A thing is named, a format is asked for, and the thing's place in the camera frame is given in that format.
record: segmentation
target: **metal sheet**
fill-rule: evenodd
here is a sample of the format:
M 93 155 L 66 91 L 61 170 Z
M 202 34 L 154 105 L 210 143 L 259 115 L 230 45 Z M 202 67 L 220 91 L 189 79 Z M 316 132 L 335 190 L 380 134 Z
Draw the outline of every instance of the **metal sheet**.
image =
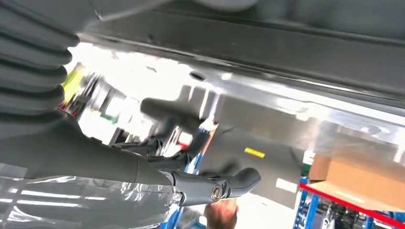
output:
M 99 24 L 89 34 L 224 66 L 334 84 L 401 100 L 401 41 L 297 25 L 229 23 L 163 11 Z
M 234 129 L 221 133 L 217 130 L 210 146 L 205 152 L 199 170 L 221 169 L 230 161 L 237 161 L 241 167 L 254 167 L 262 176 L 262 181 L 253 193 L 266 197 L 279 204 L 294 208 L 296 190 L 294 192 L 276 187 L 278 179 L 298 185 L 304 152 L 292 150 L 288 146 L 266 139 L 252 133 Z M 245 153 L 251 147 L 266 154 L 264 158 Z

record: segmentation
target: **yellow label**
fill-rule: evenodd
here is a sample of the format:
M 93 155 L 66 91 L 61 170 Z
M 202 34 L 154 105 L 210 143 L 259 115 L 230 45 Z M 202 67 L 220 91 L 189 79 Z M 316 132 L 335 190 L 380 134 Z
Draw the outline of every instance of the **yellow label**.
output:
M 259 152 L 257 150 L 254 150 L 252 148 L 246 148 L 245 149 L 245 153 L 254 155 L 254 156 L 258 156 L 259 158 L 264 158 L 265 157 L 265 153 Z

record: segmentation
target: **blue shelf upright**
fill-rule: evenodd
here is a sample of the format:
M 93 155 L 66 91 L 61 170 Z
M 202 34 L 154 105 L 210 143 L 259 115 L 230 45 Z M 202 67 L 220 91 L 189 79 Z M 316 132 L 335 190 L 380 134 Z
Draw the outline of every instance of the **blue shelf upright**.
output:
M 300 180 L 301 184 L 307 184 L 308 179 L 302 177 Z M 316 209 L 318 208 L 319 196 L 312 194 L 311 203 L 309 204 L 308 211 L 305 213 L 305 205 L 309 192 L 302 190 L 301 198 L 299 200 L 299 205 L 297 209 L 297 214 L 295 216 L 293 229 L 311 229 L 312 223 L 315 218 Z

